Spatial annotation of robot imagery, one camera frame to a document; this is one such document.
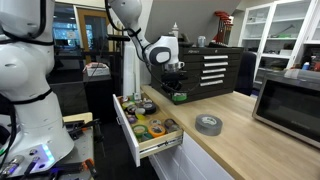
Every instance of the floor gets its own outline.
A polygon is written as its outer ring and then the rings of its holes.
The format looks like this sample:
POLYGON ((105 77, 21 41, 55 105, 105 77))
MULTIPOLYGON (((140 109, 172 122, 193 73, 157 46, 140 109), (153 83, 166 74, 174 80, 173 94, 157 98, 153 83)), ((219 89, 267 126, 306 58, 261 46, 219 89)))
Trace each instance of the floor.
POLYGON ((148 158, 141 159, 141 166, 136 167, 121 126, 115 120, 102 124, 101 131, 105 137, 103 147, 106 157, 101 144, 95 144, 98 180, 159 179, 148 158))

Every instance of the black tool chest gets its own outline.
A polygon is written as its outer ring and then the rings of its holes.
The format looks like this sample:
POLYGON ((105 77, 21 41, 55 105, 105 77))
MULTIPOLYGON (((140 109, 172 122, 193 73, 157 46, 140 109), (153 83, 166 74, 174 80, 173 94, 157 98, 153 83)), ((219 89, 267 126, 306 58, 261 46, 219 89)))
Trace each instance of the black tool chest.
MULTIPOLYGON (((243 48, 183 48, 179 49, 179 60, 185 62, 182 70, 186 71, 187 80, 182 80, 182 89, 198 86, 187 94, 182 104, 203 98, 233 92, 243 48)), ((161 79, 163 67, 152 67, 154 75, 161 79)), ((160 83, 152 77, 151 86, 161 94, 170 96, 161 88, 160 83)))

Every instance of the silver duct tape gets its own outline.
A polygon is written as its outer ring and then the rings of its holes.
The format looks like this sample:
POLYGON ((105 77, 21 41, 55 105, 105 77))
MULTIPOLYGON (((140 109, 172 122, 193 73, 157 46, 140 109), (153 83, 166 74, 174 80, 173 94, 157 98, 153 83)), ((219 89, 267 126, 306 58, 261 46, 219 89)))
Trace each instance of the silver duct tape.
POLYGON ((217 136, 221 133, 222 121, 209 114, 201 114, 196 117, 195 127, 197 131, 208 136, 217 136))

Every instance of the drawer handle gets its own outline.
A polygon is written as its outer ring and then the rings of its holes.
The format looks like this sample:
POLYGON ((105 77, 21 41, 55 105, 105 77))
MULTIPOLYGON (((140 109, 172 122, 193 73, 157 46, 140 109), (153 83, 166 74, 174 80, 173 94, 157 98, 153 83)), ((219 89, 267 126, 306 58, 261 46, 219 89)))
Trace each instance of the drawer handle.
POLYGON ((217 78, 222 78, 222 77, 224 77, 224 74, 218 74, 218 75, 213 75, 213 76, 203 76, 203 77, 201 77, 201 80, 217 79, 217 78))
POLYGON ((120 126, 121 126, 120 118, 121 118, 121 117, 116 117, 116 120, 117 120, 118 125, 120 125, 120 126))
POLYGON ((203 59, 228 59, 227 55, 223 56, 203 56, 203 59))
POLYGON ((221 83, 223 83, 223 80, 201 83, 200 86, 211 86, 211 85, 221 84, 221 83))
POLYGON ((227 71, 226 68, 220 68, 220 69, 211 69, 211 70, 204 70, 202 73, 208 74, 208 73, 215 73, 215 72, 224 72, 227 71))
POLYGON ((204 67, 212 67, 212 66, 228 66, 228 62, 219 62, 219 63, 205 63, 204 67))

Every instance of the microwave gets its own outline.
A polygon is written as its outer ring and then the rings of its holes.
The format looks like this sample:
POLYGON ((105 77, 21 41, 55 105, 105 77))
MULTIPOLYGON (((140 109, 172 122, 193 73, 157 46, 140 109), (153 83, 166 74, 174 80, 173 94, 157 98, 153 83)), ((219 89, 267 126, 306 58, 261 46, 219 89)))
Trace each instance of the microwave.
POLYGON ((252 116, 320 148, 320 73, 266 74, 252 116))

